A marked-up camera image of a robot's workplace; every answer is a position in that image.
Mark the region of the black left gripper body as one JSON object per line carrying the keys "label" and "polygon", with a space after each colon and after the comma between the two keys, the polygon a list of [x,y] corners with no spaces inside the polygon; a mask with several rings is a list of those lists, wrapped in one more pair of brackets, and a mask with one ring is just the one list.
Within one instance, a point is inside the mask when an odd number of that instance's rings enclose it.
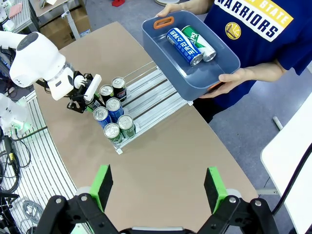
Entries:
{"label": "black left gripper body", "polygon": [[82,74],[79,71],[75,71],[73,90],[70,91],[67,96],[69,98],[84,97],[87,100],[91,100],[97,92],[97,88],[98,78],[94,80],[94,77],[90,73]]}

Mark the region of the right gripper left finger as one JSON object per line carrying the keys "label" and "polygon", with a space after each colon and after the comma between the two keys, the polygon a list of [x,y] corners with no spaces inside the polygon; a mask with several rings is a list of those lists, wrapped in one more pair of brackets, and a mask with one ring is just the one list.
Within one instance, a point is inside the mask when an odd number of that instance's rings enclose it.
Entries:
{"label": "right gripper left finger", "polygon": [[61,195],[48,200],[36,233],[70,234],[77,224],[86,223],[94,234],[113,234],[115,227],[104,213],[112,186],[110,165],[101,165],[89,192],[69,200]]}

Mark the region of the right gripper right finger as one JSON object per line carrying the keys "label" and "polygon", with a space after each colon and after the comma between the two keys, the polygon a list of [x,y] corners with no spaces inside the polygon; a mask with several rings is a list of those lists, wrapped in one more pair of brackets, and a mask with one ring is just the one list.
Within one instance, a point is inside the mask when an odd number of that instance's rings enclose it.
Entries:
{"label": "right gripper right finger", "polygon": [[217,167],[207,168],[204,188],[211,216],[199,229],[199,234],[224,234],[230,226],[243,234],[279,233],[273,214],[262,198],[250,202],[227,192]]}

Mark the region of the person's left hand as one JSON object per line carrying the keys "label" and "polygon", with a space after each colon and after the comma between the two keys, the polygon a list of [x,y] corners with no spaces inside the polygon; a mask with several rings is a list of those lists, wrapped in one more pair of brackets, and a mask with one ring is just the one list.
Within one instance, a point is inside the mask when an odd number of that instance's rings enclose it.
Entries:
{"label": "person's left hand", "polygon": [[254,72],[250,68],[240,68],[233,74],[221,74],[218,78],[223,84],[211,93],[202,95],[200,98],[214,98],[222,94],[227,94],[238,85],[254,79]]}

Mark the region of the person's right hand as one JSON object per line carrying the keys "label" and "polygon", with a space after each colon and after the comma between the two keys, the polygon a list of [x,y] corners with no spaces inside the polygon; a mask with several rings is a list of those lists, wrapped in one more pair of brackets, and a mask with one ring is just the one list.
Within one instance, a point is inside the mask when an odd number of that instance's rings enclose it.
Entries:
{"label": "person's right hand", "polygon": [[187,10],[187,7],[184,3],[167,4],[163,10],[156,14],[156,17],[165,17],[169,13],[181,10]]}

